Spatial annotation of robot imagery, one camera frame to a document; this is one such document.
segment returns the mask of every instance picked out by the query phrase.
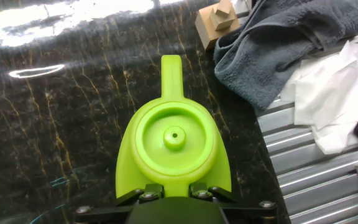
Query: wooden block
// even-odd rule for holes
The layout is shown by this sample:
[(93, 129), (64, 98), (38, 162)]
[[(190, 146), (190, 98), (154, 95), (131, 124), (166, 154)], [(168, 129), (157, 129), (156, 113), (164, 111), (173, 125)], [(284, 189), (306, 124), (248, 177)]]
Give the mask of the wooden block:
[(236, 16), (236, 19), (233, 21), (231, 26), (227, 27), (226, 29), (215, 30), (212, 20), (209, 17), (214, 7), (218, 7), (218, 4), (200, 9), (197, 13), (195, 22), (198, 34), (200, 35), (201, 42), (203, 43), (205, 50), (213, 48), (215, 46), (216, 40), (221, 36), (228, 34), (240, 27), (239, 20)]
[(233, 7), (231, 6), (230, 12), (227, 16), (219, 16), (216, 14), (217, 8), (213, 8), (209, 17), (214, 25), (215, 30), (220, 30), (229, 27), (233, 21), (237, 18), (236, 13), (234, 12)]
[(230, 13), (230, 0), (221, 0), (216, 8), (216, 14), (219, 16), (227, 16)]

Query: gray towel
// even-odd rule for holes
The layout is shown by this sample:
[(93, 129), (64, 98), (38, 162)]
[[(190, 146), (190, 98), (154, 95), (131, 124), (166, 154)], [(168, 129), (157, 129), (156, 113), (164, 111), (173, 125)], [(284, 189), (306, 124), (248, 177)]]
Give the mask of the gray towel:
[(358, 32), (358, 0), (260, 0), (248, 21), (215, 46), (215, 75), (266, 110), (300, 60)]

